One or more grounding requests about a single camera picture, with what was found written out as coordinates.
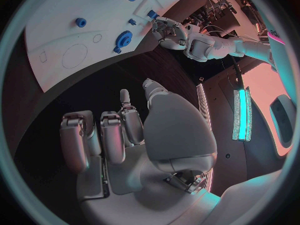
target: robotic arm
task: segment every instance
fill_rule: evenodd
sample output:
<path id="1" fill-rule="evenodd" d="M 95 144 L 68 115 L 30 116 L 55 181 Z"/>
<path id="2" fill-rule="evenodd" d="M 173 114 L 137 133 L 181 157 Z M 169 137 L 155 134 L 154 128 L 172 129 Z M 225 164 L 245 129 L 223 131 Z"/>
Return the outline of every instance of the robotic arm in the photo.
<path id="1" fill-rule="evenodd" d="M 270 46 L 260 42 L 243 41 L 240 37 L 228 39 L 200 33 L 200 27 L 189 24 L 186 28 L 172 19 L 157 17 L 152 22 L 152 33 L 159 44 L 167 49 L 183 50 L 190 59 L 206 62 L 230 54 L 265 61 L 274 66 Z"/>

